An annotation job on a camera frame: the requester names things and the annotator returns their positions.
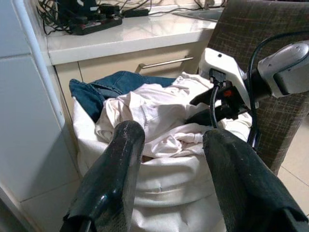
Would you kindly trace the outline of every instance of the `white wall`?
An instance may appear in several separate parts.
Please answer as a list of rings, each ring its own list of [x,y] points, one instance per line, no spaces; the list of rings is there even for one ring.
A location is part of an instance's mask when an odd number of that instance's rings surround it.
[[[28,230],[25,219],[54,232],[79,186],[74,147],[50,84],[46,38],[26,28],[21,0],[2,1],[0,20],[0,197]]]

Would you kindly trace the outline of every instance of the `tile floor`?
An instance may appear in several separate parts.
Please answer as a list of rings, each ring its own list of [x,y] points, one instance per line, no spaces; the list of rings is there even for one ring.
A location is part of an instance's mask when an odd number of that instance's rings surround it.
[[[278,177],[309,218],[309,117],[298,129]]]

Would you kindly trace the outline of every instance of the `red component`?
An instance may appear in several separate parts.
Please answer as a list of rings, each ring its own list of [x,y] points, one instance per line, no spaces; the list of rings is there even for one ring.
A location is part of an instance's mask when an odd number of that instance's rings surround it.
[[[233,96],[233,91],[231,91],[231,90],[224,91],[223,95],[227,98],[231,97],[231,96]]]

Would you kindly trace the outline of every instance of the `cabinet drawer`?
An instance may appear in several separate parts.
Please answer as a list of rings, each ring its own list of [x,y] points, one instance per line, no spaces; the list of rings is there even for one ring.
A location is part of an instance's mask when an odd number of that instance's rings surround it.
[[[170,47],[156,48],[139,52],[120,54],[90,60],[79,61],[84,82],[92,82],[117,71],[130,71],[149,76],[177,77],[182,71],[195,73],[206,41],[187,43]],[[181,62],[172,62],[182,58],[193,58]],[[162,64],[141,69],[141,64]]]

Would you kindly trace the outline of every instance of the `sink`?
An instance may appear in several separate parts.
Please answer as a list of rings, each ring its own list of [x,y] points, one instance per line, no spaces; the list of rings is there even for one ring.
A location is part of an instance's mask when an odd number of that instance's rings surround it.
[[[201,11],[176,12],[173,14],[184,16],[184,17],[197,18],[197,19],[217,22],[222,14],[222,11],[223,11],[223,8],[218,8],[218,9],[201,10]]]

